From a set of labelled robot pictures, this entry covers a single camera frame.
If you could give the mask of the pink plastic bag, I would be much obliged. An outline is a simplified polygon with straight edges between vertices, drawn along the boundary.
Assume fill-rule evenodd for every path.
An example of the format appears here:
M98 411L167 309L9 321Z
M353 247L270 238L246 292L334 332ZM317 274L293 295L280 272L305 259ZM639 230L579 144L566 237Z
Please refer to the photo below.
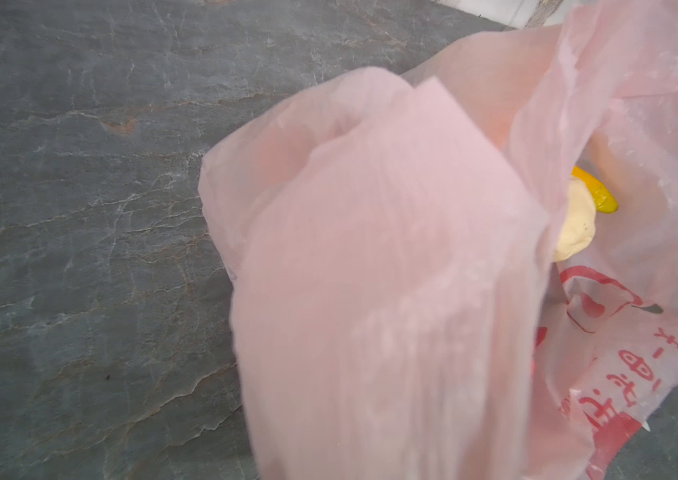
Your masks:
M619 209L554 262L575 166ZM600 479L678 386L678 1L303 90L199 193L264 479Z

